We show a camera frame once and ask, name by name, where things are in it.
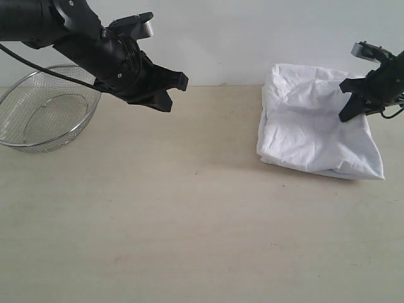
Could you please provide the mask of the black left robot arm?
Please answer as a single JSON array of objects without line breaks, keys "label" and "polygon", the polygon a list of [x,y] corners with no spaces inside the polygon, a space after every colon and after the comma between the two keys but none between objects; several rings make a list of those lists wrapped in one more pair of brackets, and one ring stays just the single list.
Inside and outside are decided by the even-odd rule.
[{"label": "black left robot arm", "polygon": [[104,27],[86,1],[1,1],[1,41],[51,46],[94,76],[88,87],[130,105],[170,112],[168,90],[186,91],[188,77],[154,64],[138,41],[152,36],[153,13]]}]

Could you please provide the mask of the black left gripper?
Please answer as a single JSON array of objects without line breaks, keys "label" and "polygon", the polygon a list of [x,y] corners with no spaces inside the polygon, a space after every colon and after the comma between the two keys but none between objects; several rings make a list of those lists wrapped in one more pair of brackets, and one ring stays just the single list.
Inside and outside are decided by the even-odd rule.
[{"label": "black left gripper", "polygon": [[116,42],[122,50],[121,53],[114,51],[121,60],[119,70],[104,80],[95,78],[95,88],[130,105],[171,112],[173,101],[166,91],[175,88],[185,92],[189,78],[183,72],[153,64],[132,38],[117,37]]}]

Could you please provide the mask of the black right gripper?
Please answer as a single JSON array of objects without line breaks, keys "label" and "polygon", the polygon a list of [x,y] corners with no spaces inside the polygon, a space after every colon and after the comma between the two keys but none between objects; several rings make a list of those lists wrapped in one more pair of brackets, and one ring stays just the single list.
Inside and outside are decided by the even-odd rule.
[{"label": "black right gripper", "polygon": [[366,78],[346,78],[339,84],[343,93],[352,93],[339,113],[341,122],[363,114],[384,114],[387,107],[396,105],[400,107],[396,114],[403,112],[403,53],[392,57],[380,55],[379,58],[367,53],[364,58],[379,61],[380,66],[370,71]]}]

